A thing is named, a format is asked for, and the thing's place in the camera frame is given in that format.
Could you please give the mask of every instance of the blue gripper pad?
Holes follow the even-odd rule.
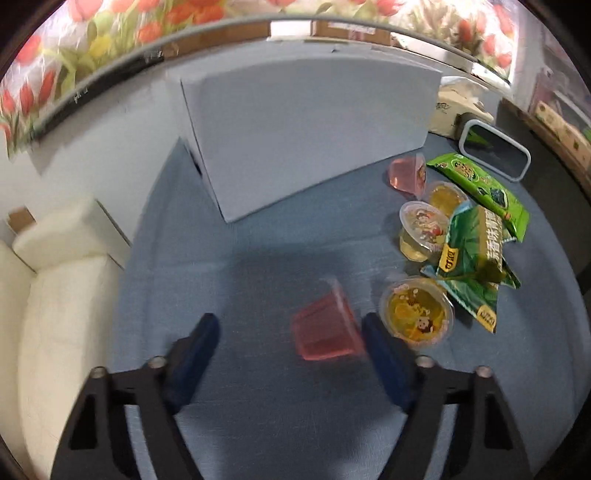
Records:
[[[417,398],[417,366],[412,350],[394,338],[376,313],[361,321],[365,348],[390,401],[408,412]]]
[[[191,335],[178,340],[171,348],[163,397],[172,415],[191,403],[219,339],[219,320],[214,314],[206,313]]]

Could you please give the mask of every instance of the screw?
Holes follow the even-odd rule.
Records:
[[[164,365],[166,365],[166,358],[163,356],[153,356],[149,361],[148,361],[148,366],[150,368],[162,368]]]
[[[490,378],[492,377],[492,368],[487,367],[486,365],[476,367],[476,375],[482,378]]]
[[[427,355],[419,355],[415,361],[418,366],[423,368],[431,368],[435,366],[435,360]]]
[[[90,372],[90,376],[92,378],[103,378],[107,373],[105,367],[95,367],[92,369],[92,372]]]

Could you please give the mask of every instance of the snack package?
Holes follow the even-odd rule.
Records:
[[[498,284],[479,282],[474,278],[442,280],[437,278],[432,265],[423,267],[421,273],[434,278],[486,330],[491,333],[496,332],[496,303],[499,296]]]
[[[521,281],[519,280],[519,278],[517,278],[517,275],[515,275],[515,273],[513,273],[513,271],[509,268],[509,265],[507,265],[507,262],[505,261],[504,258],[503,258],[503,270],[505,271],[505,278],[501,282],[501,285],[506,285],[507,287],[511,287],[511,288],[515,288],[515,289],[520,288]]]
[[[481,205],[460,205],[450,219],[437,276],[445,280],[475,278],[500,283],[506,276],[502,232],[498,215]]]
[[[476,163],[463,155],[448,153],[434,158],[427,165],[443,173],[478,203],[500,216],[509,233],[523,241],[530,213],[509,190]]]

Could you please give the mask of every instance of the wall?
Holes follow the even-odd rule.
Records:
[[[90,193],[133,237],[178,137],[162,76],[162,70],[147,72],[111,89],[13,163],[0,145],[0,217],[26,205],[40,218]]]

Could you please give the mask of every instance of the floral wallpaper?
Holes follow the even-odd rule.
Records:
[[[513,0],[66,0],[1,80],[0,129],[13,155],[52,103],[115,59],[193,25],[249,15],[331,14],[396,25],[453,45],[506,78],[515,10]]]

